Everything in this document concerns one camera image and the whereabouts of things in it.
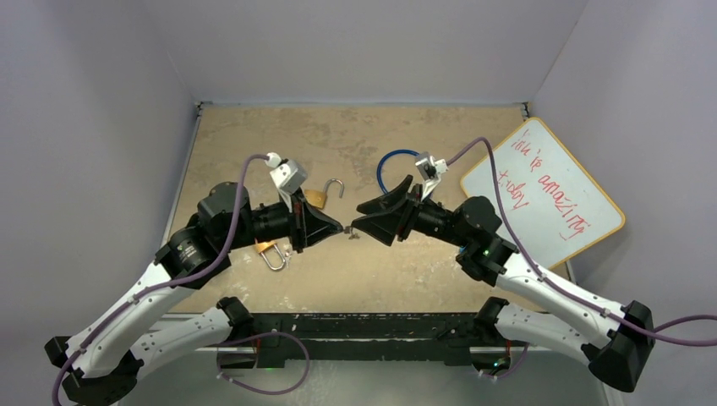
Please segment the silver key set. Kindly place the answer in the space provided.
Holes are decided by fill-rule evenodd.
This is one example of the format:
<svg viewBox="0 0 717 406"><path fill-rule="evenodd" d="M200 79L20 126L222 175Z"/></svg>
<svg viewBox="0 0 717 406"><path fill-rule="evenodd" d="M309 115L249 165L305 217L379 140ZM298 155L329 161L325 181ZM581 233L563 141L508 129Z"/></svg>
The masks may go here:
<svg viewBox="0 0 717 406"><path fill-rule="evenodd" d="M346 226L346 227L343 229L343 233L348 236L348 239L349 239L349 240L359 239L359 238L360 238L360 235L359 235L359 234L354 230L354 228L351 227L351 226Z"/></svg>

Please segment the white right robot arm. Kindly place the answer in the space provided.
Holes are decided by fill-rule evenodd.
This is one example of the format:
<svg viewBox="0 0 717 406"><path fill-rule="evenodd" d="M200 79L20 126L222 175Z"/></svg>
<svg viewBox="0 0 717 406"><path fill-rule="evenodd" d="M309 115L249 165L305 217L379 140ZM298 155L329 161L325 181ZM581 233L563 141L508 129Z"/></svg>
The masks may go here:
<svg viewBox="0 0 717 406"><path fill-rule="evenodd" d="M535 343L586 365L616 390L635 391L655 345L645 335L654 326L647 305L601 297L530 263L522 249L498 235L502 221L488 198L469 197L449 210L423 199L422 190L407 176L388 194L359 204L352 227L387 246L418 232L462 248L456 261L469 277L544 310L537 314L506 301L487 301L474 323L481 342Z"/></svg>

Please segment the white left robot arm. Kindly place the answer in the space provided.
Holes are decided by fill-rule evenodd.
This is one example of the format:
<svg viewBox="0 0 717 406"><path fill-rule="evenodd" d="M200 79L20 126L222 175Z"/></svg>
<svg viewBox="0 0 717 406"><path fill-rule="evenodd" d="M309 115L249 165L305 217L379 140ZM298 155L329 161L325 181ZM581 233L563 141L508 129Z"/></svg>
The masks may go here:
<svg viewBox="0 0 717 406"><path fill-rule="evenodd" d="M235 297L220 299L182 325L159 332L153 324L174 305L230 267L230 252L286 238L301 252L342 231L311 206L300 188L275 204L253 208L246 188L216 185L196 213L156 252L136 283L99 319L45 346L59 372L51 400L111 405L157 367L204 346L240 346L256 338L254 318Z"/></svg>

